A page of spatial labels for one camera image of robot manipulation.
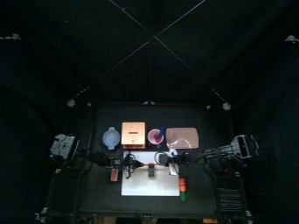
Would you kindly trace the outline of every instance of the table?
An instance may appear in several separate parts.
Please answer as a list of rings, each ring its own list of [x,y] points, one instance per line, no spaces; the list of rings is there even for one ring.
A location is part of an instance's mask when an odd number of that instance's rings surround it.
[[[122,145],[107,149],[102,136],[109,127],[122,132],[122,122],[146,122],[146,133],[151,129],[197,128],[199,149],[185,150],[195,160],[205,149],[227,145],[234,138],[230,112],[222,106],[199,105],[135,105],[95,104],[77,106],[71,110],[65,134],[73,133],[83,147],[105,151],[119,157]],[[158,151],[149,146],[146,151]],[[159,151],[169,151],[163,142]],[[47,207],[52,216],[106,215],[118,217],[205,218],[215,216],[215,192],[213,180],[202,166],[181,167],[187,181],[187,201],[179,197],[122,196],[122,174],[117,183],[110,182],[111,170],[86,163],[90,171],[85,176],[54,174]]]

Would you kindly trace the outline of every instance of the wooden board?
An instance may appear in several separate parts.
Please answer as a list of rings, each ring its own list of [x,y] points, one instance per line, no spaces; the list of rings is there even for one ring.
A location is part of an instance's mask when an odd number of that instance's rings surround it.
[[[145,122],[123,122],[122,144],[126,149],[143,149],[146,147]]]

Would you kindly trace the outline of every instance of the lamp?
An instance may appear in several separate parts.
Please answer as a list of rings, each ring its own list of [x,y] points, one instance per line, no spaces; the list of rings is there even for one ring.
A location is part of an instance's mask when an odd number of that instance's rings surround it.
[[[298,38],[295,38],[295,36],[289,36],[287,38],[286,38],[286,40],[285,41],[291,41],[291,42],[294,42],[294,44],[295,44],[295,41],[298,41],[299,42],[299,39]]]

